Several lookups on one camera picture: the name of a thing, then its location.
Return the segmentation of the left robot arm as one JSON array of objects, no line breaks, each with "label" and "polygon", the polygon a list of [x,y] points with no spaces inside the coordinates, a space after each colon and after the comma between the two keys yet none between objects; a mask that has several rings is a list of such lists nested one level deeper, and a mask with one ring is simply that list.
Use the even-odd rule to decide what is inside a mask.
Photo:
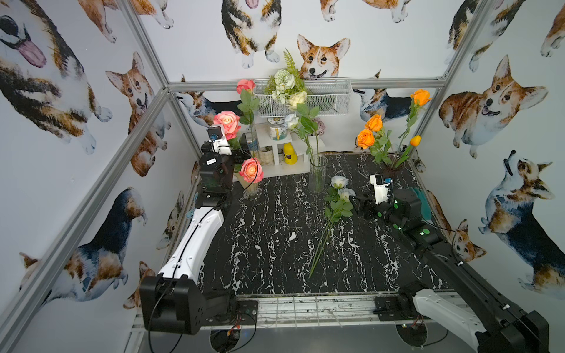
[{"label": "left robot arm", "polygon": [[232,204],[234,167],[251,154],[221,141],[204,143],[202,152],[191,223],[159,273],[141,281],[141,309],[148,332],[195,335],[210,321],[230,322],[236,317],[235,295],[225,290],[203,293],[198,279]]}]

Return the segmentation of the pink rose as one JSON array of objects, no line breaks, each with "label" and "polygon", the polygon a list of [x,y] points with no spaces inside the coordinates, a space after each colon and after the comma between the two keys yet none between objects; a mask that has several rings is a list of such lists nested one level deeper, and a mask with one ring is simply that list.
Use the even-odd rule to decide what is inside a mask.
[{"label": "pink rose", "polygon": [[260,100],[254,94],[256,84],[251,79],[242,79],[236,86],[236,91],[241,97],[238,109],[243,113],[240,122],[249,127],[249,131],[256,131],[255,110],[258,108]]},{"label": "pink rose", "polygon": [[257,158],[245,160],[241,165],[239,176],[249,184],[259,183],[263,180],[263,167]]},{"label": "pink rose", "polygon": [[213,125],[222,125],[225,129],[227,142],[231,149],[245,151],[245,145],[241,142],[242,135],[238,134],[241,129],[239,122],[240,116],[229,110],[224,110],[213,118]]}]

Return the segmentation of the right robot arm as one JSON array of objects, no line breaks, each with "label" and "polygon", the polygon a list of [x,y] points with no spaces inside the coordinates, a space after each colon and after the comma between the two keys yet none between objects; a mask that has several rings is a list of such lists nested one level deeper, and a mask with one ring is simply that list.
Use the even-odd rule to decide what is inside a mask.
[{"label": "right robot arm", "polygon": [[441,298],[420,281],[403,285],[395,298],[376,300],[381,319],[429,318],[475,352],[548,352],[550,327],[538,312],[526,312],[490,285],[455,253],[443,229],[425,222],[421,201],[413,191],[385,191],[385,196],[356,197],[354,210],[365,219],[390,226],[394,240],[415,254],[467,304],[468,309]]}]

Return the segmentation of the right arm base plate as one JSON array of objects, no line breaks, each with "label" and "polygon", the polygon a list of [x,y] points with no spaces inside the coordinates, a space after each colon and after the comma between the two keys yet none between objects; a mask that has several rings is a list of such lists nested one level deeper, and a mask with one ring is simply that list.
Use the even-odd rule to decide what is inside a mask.
[{"label": "right arm base plate", "polygon": [[381,321],[414,321],[418,316],[413,304],[413,298],[405,294],[395,294],[387,297],[375,297],[373,314]]}]

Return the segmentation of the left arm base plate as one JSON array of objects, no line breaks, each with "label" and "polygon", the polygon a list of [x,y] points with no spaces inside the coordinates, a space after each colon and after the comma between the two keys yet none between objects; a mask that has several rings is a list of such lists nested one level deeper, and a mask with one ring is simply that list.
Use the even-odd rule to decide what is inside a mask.
[{"label": "left arm base plate", "polygon": [[255,326],[257,323],[259,301],[257,300],[237,300],[233,308],[228,313],[219,314],[206,320],[207,326],[238,326],[250,324]]}]

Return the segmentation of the cream rose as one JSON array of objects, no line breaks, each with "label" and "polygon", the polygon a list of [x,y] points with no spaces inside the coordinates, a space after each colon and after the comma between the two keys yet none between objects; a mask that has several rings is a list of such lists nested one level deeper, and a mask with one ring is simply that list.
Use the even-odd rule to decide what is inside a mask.
[{"label": "cream rose", "polygon": [[305,102],[304,104],[298,104],[298,105],[297,105],[297,109],[295,110],[295,113],[296,113],[296,114],[298,114],[298,113],[306,114],[306,113],[309,113],[309,112],[310,112],[311,110],[313,110],[314,108],[315,108],[315,107],[310,108],[310,107],[306,104],[306,102]]}]

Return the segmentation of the orange tulip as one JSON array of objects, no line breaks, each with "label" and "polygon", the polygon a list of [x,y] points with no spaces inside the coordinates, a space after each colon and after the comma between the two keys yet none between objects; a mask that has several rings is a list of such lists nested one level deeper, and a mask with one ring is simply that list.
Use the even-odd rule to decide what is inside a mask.
[{"label": "orange tulip", "polygon": [[399,166],[401,166],[404,162],[406,162],[407,159],[409,159],[412,150],[416,149],[419,144],[422,141],[422,136],[421,135],[416,135],[414,136],[411,140],[409,145],[406,146],[406,148],[404,149],[403,153],[401,154],[401,156],[396,160],[396,162],[393,164],[394,168],[398,168]]}]

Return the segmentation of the orange rose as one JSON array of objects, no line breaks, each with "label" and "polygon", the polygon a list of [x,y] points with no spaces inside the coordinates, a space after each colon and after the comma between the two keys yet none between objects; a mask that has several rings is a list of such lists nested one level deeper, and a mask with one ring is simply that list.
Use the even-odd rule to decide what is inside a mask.
[{"label": "orange rose", "polygon": [[389,133],[389,138],[391,135],[391,130],[387,130],[383,126],[383,119],[378,114],[372,116],[371,119],[369,119],[368,122],[366,122],[365,129],[369,129],[374,132],[378,132],[381,129],[385,129]]},{"label": "orange rose", "polygon": [[418,90],[415,91],[411,95],[411,105],[410,111],[406,120],[406,129],[405,131],[399,136],[399,149],[398,153],[402,154],[401,151],[402,147],[404,146],[404,140],[410,135],[411,128],[418,120],[419,112],[424,109],[425,105],[432,100],[431,94],[429,91],[426,90]]},{"label": "orange rose", "polygon": [[387,166],[392,165],[392,160],[388,156],[391,151],[391,141],[389,133],[385,129],[378,132],[369,129],[362,130],[356,138],[357,147],[368,151],[374,158],[376,164],[384,163]]}]

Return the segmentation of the white rose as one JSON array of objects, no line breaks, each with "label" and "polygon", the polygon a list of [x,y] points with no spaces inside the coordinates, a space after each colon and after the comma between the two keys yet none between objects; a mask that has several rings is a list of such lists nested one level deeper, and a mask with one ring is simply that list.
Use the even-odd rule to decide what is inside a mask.
[{"label": "white rose", "polygon": [[338,209],[340,202],[344,204],[350,201],[350,190],[347,188],[348,184],[349,180],[345,176],[336,175],[331,178],[330,187],[325,197],[331,211]]},{"label": "white rose", "polygon": [[339,223],[343,218],[350,218],[353,216],[354,206],[351,202],[351,198],[355,196],[355,192],[349,188],[332,187],[329,189],[328,195],[326,195],[325,197],[326,203],[324,208],[326,225],[310,263],[308,278],[312,278],[316,267],[318,266],[320,258],[322,257],[322,254],[324,252],[325,244],[328,241],[330,234],[337,223]]},{"label": "white rose", "polygon": [[318,126],[313,121],[317,116],[318,110],[315,107],[309,113],[293,113],[285,117],[287,130],[294,133],[306,145],[305,162],[309,165],[309,170],[310,159],[320,154],[319,136],[316,134]]}]

